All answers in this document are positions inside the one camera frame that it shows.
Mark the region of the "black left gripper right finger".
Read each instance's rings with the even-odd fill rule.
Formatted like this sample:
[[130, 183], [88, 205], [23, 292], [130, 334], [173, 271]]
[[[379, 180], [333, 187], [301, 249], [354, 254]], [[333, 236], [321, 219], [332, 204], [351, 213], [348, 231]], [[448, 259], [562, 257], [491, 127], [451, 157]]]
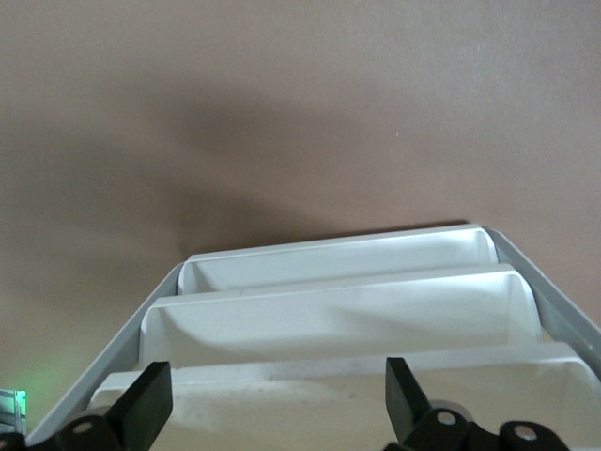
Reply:
[[389, 357], [385, 368], [385, 405], [396, 441], [388, 450], [566, 450], [551, 429], [534, 422], [503, 423], [498, 433], [480, 427], [452, 405], [433, 405], [407, 361]]

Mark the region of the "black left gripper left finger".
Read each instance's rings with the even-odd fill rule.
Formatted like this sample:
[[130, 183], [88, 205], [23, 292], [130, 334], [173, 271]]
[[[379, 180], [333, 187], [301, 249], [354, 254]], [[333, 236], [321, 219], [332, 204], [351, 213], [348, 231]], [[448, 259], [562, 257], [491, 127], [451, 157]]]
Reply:
[[148, 450], [173, 410], [171, 366], [151, 363], [106, 412], [71, 420], [40, 443], [3, 433], [3, 450]]

